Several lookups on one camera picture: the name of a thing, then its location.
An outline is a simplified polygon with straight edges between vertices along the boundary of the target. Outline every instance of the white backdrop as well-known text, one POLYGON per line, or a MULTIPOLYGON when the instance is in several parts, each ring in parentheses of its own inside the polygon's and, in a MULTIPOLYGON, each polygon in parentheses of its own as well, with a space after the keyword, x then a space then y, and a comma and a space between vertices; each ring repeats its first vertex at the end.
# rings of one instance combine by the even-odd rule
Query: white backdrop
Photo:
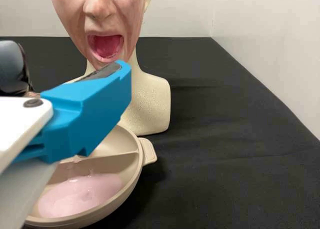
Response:
POLYGON ((320 139, 320 0, 213 4, 213 38, 320 139))
MULTIPOLYGON (((208 37, 212 0, 152 0, 141 36, 208 37)), ((0 36, 67 36, 51 0, 0 0, 0 36)))

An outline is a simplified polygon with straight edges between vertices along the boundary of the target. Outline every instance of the blue robotic spoon holder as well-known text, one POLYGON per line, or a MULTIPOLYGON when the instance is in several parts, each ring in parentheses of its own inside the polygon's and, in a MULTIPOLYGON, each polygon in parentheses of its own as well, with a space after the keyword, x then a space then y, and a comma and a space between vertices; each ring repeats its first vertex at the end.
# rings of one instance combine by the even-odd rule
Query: blue robotic spoon holder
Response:
POLYGON ((120 121, 131 93, 131 67, 121 60, 80 81, 42 92, 41 98, 52 103, 53 117, 13 163, 89 156, 120 121))

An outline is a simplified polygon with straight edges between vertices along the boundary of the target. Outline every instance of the mannequin head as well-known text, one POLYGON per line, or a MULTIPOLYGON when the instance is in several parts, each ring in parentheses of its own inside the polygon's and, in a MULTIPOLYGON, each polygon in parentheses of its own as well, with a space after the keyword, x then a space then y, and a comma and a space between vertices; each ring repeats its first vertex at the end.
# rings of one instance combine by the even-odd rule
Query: mannequin head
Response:
POLYGON ((75 46, 93 67, 128 61, 150 0, 52 0, 75 46))

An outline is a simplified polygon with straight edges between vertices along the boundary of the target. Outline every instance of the bowl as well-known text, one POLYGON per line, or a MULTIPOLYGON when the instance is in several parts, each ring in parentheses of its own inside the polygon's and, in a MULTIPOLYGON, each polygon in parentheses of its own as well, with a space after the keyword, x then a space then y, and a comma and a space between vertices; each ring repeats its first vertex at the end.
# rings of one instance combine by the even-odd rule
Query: bowl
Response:
POLYGON ((42 217, 38 209, 38 200, 26 218, 25 225, 42 229, 79 229, 96 223, 114 212, 129 197, 138 182, 142 168, 156 161, 155 149, 148 139, 138 138, 131 131, 117 125, 90 156, 74 156, 62 160, 41 196, 70 177, 88 176, 91 170, 95 174, 118 175, 122 180, 120 191, 89 210, 58 218, 42 217))

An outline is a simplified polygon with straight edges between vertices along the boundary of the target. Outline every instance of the black table surface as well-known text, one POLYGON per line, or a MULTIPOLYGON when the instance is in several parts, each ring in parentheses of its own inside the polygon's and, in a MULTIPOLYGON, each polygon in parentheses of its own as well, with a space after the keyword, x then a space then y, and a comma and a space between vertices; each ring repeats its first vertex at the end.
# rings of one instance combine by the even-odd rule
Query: black table surface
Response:
MULTIPOLYGON (((85 71, 69 38, 3 39, 26 50, 37 91, 85 71)), ((170 126, 146 136, 158 161, 130 197, 88 229, 320 228, 320 142, 276 96, 211 38, 140 38, 137 53, 170 83, 170 126)))

